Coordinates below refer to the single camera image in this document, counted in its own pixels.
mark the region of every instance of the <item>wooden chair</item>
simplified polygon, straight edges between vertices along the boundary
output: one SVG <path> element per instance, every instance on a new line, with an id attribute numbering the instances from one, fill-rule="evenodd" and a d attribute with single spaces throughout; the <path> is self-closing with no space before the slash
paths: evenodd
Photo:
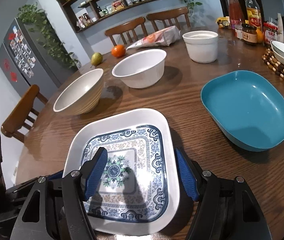
<path id="1" fill-rule="evenodd" d="M 134 37 L 135 41 L 138 41 L 139 39 L 138 39 L 138 36 L 137 36 L 137 34 L 136 34 L 134 29 L 136 27 L 138 27 L 139 25 L 141 25 L 144 37 L 146 37 L 148 34 L 146 32 L 146 28 L 145 28 L 144 23 L 145 23 L 145 18 L 144 17 L 139 17 L 139 18 L 136 18 L 136 19 L 134 19 L 132 21 L 129 21 L 127 23 L 124 23 L 124 24 L 115 26 L 113 28 L 110 28 L 110 29 L 106 30 L 104 32 L 104 34 L 111 39 L 111 41 L 112 41 L 114 46 L 116 46 L 116 42 L 115 42 L 115 40 L 114 40 L 112 35 L 115 35 L 115 34 L 119 34 L 121 36 L 121 38 L 122 38 L 123 43 L 127 44 L 127 42 L 126 42 L 126 40 L 124 38 L 124 35 L 123 35 L 123 33 L 125 33 L 125 32 L 126 32 L 126 35 L 128 36 L 129 42 L 133 43 L 133 40 L 132 40 L 132 38 L 130 36 L 129 31 L 132 31 L 133 37 Z"/>
<path id="2" fill-rule="evenodd" d="M 47 99 L 40 93 L 40 88 L 37 85 L 31 85 L 8 118 L 3 122 L 1 132 L 5 136 L 13 136 L 24 143 L 24 134 L 18 130 L 21 129 L 22 126 L 28 130 L 31 129 L 31 126 L 25 122 L 25 120 L 29 120 L 31 123 L 35 122 L 35 120 L 29 116 L 30 112 L 36 116 L 39 115 L 39 112 L 33 109 L 35 98 L 38 98 L 43 104 L 47 103 Z"/>
<path id="3" fill-rule="evenodd" d="M 181 30 L 180 24 L 178 22 L 177 17 L 179 17 L 180 15 L 184 14 L 185 20 L 186 20 L 186 24 L 187 26 L 190 28 L 190 21 L 189 21 L 189 17 L 187 15 L 188 13 L 188 8 L 187 7 L 182 7 L 182 8 L 177 8 L 177 9 L 172 9 L 172 10 L 168 10 L 168 11 L 163 11 L 163 12 L 157 12 L 157 13 L 150 13 L 146 16 L 146 18 L 151 21 L 152 26 L 154 28 L 154 30 L 157 32 L 159 29 L 155 23 L 156 20 L 162 21 L 164 27 L 168 27 L 166 25 L 165 20 L 168 20 L 169 25 L 173 26 L 173 23 L 171 21 L 171 19 L 174 19 L 175 21 L 175 25 L 176 27 Z"/>

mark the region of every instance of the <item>jar lid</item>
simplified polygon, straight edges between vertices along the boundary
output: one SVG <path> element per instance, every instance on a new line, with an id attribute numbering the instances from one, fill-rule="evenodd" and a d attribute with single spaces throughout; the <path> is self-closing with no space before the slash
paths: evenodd
<path id="1" fill-rule="evenodd" d="M 266 22 L 266 23 L 263 23 L 263 26 L 265 27 L 268 27 L 270 29 L 273 29 L 273 30 L 278 30 L 278 27 L 276 25 L 274 25 L 273 23 L 270 23 L 270 22 Z"/>
<path id="2" fill-rule="evenodd" d="M 257 29 L 257 27 L 252 26 L 252 25 L 248 25 L 247 23 L 242 23 L 242 28 L 249 28 L 249 29 L 252 29 L 252 30 Z"/>

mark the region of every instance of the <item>teal bowl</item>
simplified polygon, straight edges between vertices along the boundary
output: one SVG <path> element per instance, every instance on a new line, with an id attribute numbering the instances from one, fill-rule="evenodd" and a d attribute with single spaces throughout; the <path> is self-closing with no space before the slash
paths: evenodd
<path id="1" fill-rule="evenodd" d="M 224 135 L 242 149 L 261 152 L 284 140 L 284 98 L 257 73 L 238 70 L 212 79 L 201 100 Z"/>

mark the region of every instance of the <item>blue and white patterned plate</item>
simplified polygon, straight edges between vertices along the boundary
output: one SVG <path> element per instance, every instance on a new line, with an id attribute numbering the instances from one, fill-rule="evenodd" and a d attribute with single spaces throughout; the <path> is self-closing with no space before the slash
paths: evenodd
<path id="1" fill-rule="evenodd" d="M 145 114 L 150 119 L 141 123 Z M 99 130 L 106 132 L 92 136 L 92 131 Z M 85 131 L 89 134 L 79 159 Z M 90 123 L 74 138 L 64 174 L 91 160 L 99 147 L 107 149 L 108 162 L 96 194 L 84 203 L 93 228 L 126 235 L 145 235 L 164 228 L 179 202 L 173 146 L 164 116 L 153 109 L 136 109 Z M 72 152 L 76 152 L 76 162 L 71 160 Z"/>

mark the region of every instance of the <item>round dining table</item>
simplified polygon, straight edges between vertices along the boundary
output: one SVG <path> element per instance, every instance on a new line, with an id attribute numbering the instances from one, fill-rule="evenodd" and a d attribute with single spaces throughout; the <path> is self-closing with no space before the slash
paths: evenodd
<path id="1" fill-rule="evenodd" d="M 258 73 L 283 97 L 284 81 L 261 59 L 266 49 L 261 44 L 247 45 L 235 38 L 231 30 L 215 28 L 215 31 L 219 35 L 216 61 L 209 64 L 193 62 L 180 39 L 161 47 L 167 52 L 164 74 L 155 85 L 145 89 L 127 87 L 112 76 L 112 68 L 123 58 L 148 48 L 128 49 L 122 58 L 115 58 L 110 53 L 104 55 L 104 61 L 97 66 L 104 70 L 104 88 L 96 108 L 86 114 L 62 116 L 53 111 L 53 105 L 61 92 L 88 69 L 77 71 L 49 99 L 26 135 L 16 182 L 63 170 L 73 138 L 87 124 L 136 108 L 152 108 L 166 117 L 173 146 L 183 147 L 202 169 L 221 178 L 245 178 L 261 206 L 273 240 L 281 240 L 284 237 L 284 141 L 264 152 L 248 152 L 237 147 L 210 117 L 201 102 L 200 91 L 211 79 L 236 70 Z M 195 210 L 196 204 L 181 186 L 180 206 L 173 220 L 160 232 L 143 239 L 184 239 Z M 98 239 L 105 240 L 133 239 L 132 236 L 96 234 Z"/>

